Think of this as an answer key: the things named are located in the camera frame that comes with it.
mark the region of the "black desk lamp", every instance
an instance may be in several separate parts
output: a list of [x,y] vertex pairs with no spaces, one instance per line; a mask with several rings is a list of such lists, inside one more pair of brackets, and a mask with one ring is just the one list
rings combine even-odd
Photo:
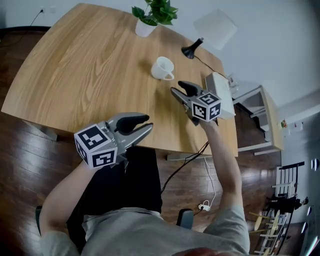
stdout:
[[182,47],[181,51],[183,54],[188,57],[189,59],[193,59],[195,57],[195,50],[204,42],[204,38],[199,38],[193,45]]

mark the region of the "chair armrest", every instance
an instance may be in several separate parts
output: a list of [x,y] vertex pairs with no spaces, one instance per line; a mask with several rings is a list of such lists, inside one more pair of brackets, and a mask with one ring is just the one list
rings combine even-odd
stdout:
[[36,221],[36,226],[38,227],[40,236],[41,236],[41,232],[40,232],[39,218],[40,218],[41,209],[42,209],[42,206],[37,206],[35,208],[35,221]]
[[194,211],[191,209],[181,209],[176,221],[176,225],[190,230],[194,224]]

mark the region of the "black cable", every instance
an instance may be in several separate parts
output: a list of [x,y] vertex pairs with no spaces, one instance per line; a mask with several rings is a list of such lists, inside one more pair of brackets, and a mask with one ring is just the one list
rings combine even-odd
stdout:
[[209,69],[211,69],[213,72],[216,72],[218,74],[220,74],[221,76],[223,76],[224,78],[226,77],[224,74],[221,74],[218,71],[215,71],[212,67],[210,67],[207,63],[204,63],[199,57],[197,57],[196,55],[194,55],[194,57],[196,57],[199,61],[201,61],[204,65],[206,65]]
[[[36,18],[39,16],[39,14],[40,14],[40,13],[43,13],[43,12],[44,12],[44,10],[40,10],[40,11],[39,11],[39,13],[35,16],[35,18],[33,19],[32,23],[31,23],[31,25],[30,25],[29,27],[32,26],[32,24],[35,22]],[[26,34],[27,32],[29,32],[29,30],[26,30],[17,42],[12,43],[12,44],[8,44],[8,45],[0,45],[0,48],[10,47],[10,46],[16,45],[17,43],[19,43],[19,42],[21,41],[21,39],[25,36],[25,34]]]
[[195,213],[193,216],[196,216],[197,214],[201,213],[202,210],[203,210],[203,208],[200,209],[200,210],[199,210],[197,213]]
[[184,166],[186,166],[188,163],[190,163],[191,161],[193,161],[194,159],[196,159],[198,156],[202,155],[208,145],[209,145],[209,142],[207,141],[207,142],[200,148],[200,150],[199,150],[197,153],[191,155],[191,156],[193,156],[193,157],[192,157],[188,162],[186,162],[186,161],[187,161],[187,159],[190,158],[191,156],[188,156],[188,157],[186,157],[186,158],[184,159],[184,164],[181,165],[174,173],[172,173],[172,174],[170,175],[170,177],[169,177],[169,178],[166,180],[166,182],[164,183],[163,188],[161,189],[161,194],[163,193],[163,191],[165,191],[166,186],[167,186],[168,182],[171,180],[171,178],[172,178],[177,172],[179,172]]

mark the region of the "white cable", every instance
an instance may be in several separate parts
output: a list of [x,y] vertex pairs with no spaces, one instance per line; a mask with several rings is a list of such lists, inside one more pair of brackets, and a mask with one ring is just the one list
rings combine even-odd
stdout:
[[209,167],[209,165],[208,165],[208,163],[207,163],[206,158],[204,157],[203,159],[204,159],[204,162],[205,162],[206,172],[208,173],[209,178],[210,178],[210,180],[211,180],[212,188],[213,188],[213,191],[214,191],[214,196],[213,196],[213,198],[212,198],[212,201],[211,201],[210,205],[209,205],[209,200],[203,201],[202,204],[205,205],[205,203],[207,202],[207,203],[208,203],[208,206],[209,206],[209,210],[208,210],[208,211],[210,211],[211,206],[212,206],[212,203],[213,203],[214,199],[216,198],[216,190],[215,190],[214,182],[212,181],[212,178],[211,178],[210,173],[209,173],[210,167]]

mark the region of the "leaf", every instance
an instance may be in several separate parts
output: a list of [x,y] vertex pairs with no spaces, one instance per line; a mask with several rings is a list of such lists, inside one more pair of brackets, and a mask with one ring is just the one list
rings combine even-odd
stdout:
[[177,12],[178,11],[178,8],[175,8],[175,7],[171,7],[169,8],[170,12]]
[[165,8],[166,8],[167,10],[169,10],[169,9],[170,9],[170,0],[169,0],[168,2],[166,2],[166,4],[165,4]]
[[151,7],[165,7],[167,0],[153,0],[150,3]]
[[157,22],[155,22],[153,19],[150,19],[150,18],[141,18],[140,20],[149,26],[157,26],[158,25]]
[[174,12],[167,13],[167,14],[171,17],[171,19],[176,19],[178,17]]
[[132,7],[132,14],[135,17],[141,19],[145,16],[145,11],[143,9],[135,6],[135,7]]
[[163,21],[163,22],[159,21],[159,23],[162,24],[162,25],[173,25],[171,20],[166,20],[166,21]]
[[154,18],[155,18],[159,23],[164,22],[164,21],[166,21],[166,20],[168,20],[168,19],[171,20],[171,17],[170,17],[170,16],[168,17],[167,15],[164,15],[164,14],[161,13],[161,12],[159,12],[159,13],[154,12],[154,13],[153,13],[153,16],[154,16]]
[[160,7],[160,12],[161,12],[161,13],[164,13],[164,14],[167,13],[166,10],[165,10],[165,8],[163,8],[163,7]]

